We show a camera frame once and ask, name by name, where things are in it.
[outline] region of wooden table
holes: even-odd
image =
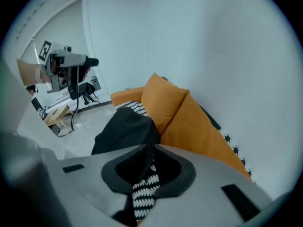
[[[63,123],[63,118],[67,113],[73,114],[72,111],[70,111],[70,108],[68,105],[61,106],[59,108],[54,109],[53,111],[49,112],[48,115],[43,120],[47,126],[51,126],[54,124],[60,124],[62,125],[67,131],[70,131],[68,127]]]

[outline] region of orange sofa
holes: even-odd
[[[116,92],[110,98],[114,106],[141,102],[155,122],[161,144],[223,161],[250,178],[241,160],[189,93],[154,73],[144,87]]]

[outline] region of gray floor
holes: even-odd
[[[78,113],[73,123],[75,131],[61,137],[66,150],[65,158],[90,156],[94,139],[113,116],[113,110],[114,106],[109,104]],[[63,122],[70,128],[71,116],[65,117]],[[61,129],[59,135],[66,133],[65,129]]]

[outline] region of white bracelet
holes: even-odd
[[[36,69],[36,73],[35,73],[37,83],[43,83],[42,78],[41,78],[41,69],[42,69],[42,65],[38,65],[38,67]]]

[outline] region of baseboard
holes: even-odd
[[[98,107],[101,107],[101,106],[104,106],[104,105],[108,105],[108,104],[111,104],[111,103],[112,103],[112,101],[106,101],[106,102],[102,102],[102,103],[99,103],[99,104],[94,104],[92,106],[88,106],[88,107],[79,109],[77,113],[81,113],[81,112],[87,111],[89,109],[98,108]]]

